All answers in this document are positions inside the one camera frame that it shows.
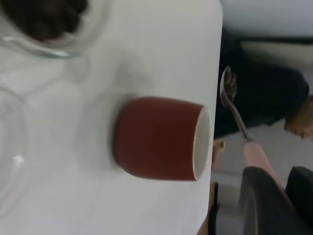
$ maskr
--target coffee beans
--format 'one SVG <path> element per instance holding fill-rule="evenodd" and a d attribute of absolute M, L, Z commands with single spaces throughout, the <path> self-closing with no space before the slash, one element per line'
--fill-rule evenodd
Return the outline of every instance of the coffee beans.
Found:
<path fill-rule="evenodd" d="M 3 11 L 24 33 L 38 41 L 74 33 L 87 0 L 0 0 Z"/>

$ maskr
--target hand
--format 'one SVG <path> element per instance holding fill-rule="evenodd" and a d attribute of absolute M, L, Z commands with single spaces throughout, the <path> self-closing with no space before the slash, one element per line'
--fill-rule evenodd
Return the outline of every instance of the hand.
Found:
<path fill-rule="evenodd" d="M 309 97 L 285 124 L 285 130 L 303 139 L 313 138 L 313 100 Z"/>
<path fill-rule="evenodd" d="M 216 165 L 217 159 L 219 158 L 220 153 L 224 152 L 224 149 L 225 149 L 225 141 L 224 140 L 222 140 L 222 139 L 214 140 L 211 169 L 213 169 L 214 166 Z"/>

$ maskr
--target white table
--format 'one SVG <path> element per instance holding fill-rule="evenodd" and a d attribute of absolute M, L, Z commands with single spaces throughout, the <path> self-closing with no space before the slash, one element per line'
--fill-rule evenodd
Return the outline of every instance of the white table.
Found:
<path fill-rule="evenodd" d="M 196 234 L 210 164 L 198 182 L 140 179 L 112 163 L 109 143 L 125 94 L 207 105 L 213 139 L 222 18 L 217 0 L 116 0 L 85 56 L 2 73 L 31 110 L 31 177 L 0 234 Z"/>

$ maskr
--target ceramic cup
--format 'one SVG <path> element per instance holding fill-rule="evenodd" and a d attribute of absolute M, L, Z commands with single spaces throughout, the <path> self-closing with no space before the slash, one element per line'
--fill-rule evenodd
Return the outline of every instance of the ceramic cup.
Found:
<path fill-rule="evenodd" d="M 121 111 L 114 135 L 117 163 L 156 180 L 198 180 L 208 158 L 209 111 L 190 102 L 143 97 Z"/>

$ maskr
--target metal spoon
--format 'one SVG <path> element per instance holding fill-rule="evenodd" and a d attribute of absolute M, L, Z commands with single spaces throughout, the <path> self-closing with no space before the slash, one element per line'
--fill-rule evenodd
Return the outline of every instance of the metal spoon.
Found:
<path fill-rule="evenodd" d="M 233 113 L 233 115 L 236 119 L 237 125 L 239 127 L 239 130 L 243 134 L 245 141 L 252 141 L 252 138 L 249 136 L 248 131 L 246 129 L 246 126 L 245 126 L 236 106 L 233 104 L 233 102 L 231 102 L 231 100 L 228 98 L 228 96 L 226 94 L 224 81 L 225 81 L 225 76 L 227 73 L 231 74 L 231 70 L 230 70 L 229 66 L 227 66 L 225 68 L 223 75 L 222 75 L 221 84 L 220 84 L 220 94 L 221 94 L 222 103 L 225 107 L 227 106 L 231 110 L 231 112 Z"/>
<path fill-rule="evenodd" d="M 227 66 L 223 72 L 222 79 L 221 79 L 221 84 L 220 84 L 220 94 L 221 94 L 221 99 L 223 105 L 228 107 L 231 112 L 233 113 L 237 125 L 239 127 L 239 130 L 243 134 L 243 137 L 245 139 L 245 144 L 244 144 L 244 156 L 247 162 L 248 166 L 255 166 L 264 169 L 268 174 L 272 176 L 272 178 L 275 180 L 277 185 L 279 186 L 280 189 L 282 189 L 283 194 L 286 196 L 288 199 L 287 195 L 285 194 L 285 191 L 283 189 L 283 186 L 277 177 L 277 174 L 269 162 L 268 158 L 266 157 L 265 152 L 261 148 L 261 146 L 257 143 L 255 143 L 252 138 L 249 136 L 248 131 L 246 130 L 246 126 L 236 108 L 236 106 L 231 102 L 231 100 L 228 98 L 226 91 L 225 91 L 225 76 L 226 74 L 231 74 L 230 67 Z"/>

